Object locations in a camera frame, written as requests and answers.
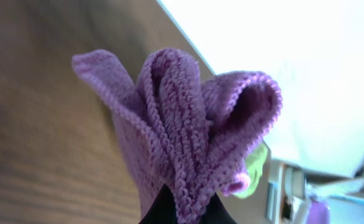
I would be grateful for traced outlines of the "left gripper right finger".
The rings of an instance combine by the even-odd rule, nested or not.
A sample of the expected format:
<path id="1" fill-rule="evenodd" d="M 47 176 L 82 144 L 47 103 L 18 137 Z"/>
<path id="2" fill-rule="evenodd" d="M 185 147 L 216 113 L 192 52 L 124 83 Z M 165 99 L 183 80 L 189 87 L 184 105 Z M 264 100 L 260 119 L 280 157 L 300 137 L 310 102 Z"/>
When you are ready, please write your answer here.
<path id="1" fill-rule="evenodd" d="M 217 194 L 213 195 L 206 207 L 207 211 L 201 217 L 200 224 L 236 224 Z"/>

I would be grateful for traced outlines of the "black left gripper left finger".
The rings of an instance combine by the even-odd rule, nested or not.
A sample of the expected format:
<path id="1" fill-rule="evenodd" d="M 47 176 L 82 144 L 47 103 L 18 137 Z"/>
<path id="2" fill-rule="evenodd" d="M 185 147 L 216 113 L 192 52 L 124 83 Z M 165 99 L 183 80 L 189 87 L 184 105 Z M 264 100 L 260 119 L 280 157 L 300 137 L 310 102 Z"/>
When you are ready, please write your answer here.
<path id="1" fill-rule="evenodd" d="M 177 224 L 174 196 L 166 184 L 139 224 Z"/>

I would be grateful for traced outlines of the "purple microfibre cloth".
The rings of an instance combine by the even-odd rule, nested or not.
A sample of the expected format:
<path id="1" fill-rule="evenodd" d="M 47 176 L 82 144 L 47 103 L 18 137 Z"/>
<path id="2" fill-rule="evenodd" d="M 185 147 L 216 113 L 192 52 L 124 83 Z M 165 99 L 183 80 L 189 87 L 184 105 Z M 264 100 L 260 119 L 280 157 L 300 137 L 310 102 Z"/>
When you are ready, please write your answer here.
<path id="1" fill-rule="evenodd" d="M 245 158 L 282 108 L 269 75 L 238 71 L 202 82 L 198 63 L 179 49 L 150 54 L 136 81 L 106 50 L 74 55 L 72 68 L 111 111 L 141 213 L 166 186 L 178 223 L 198 223 L 217 192 L 248 187 Z"/>

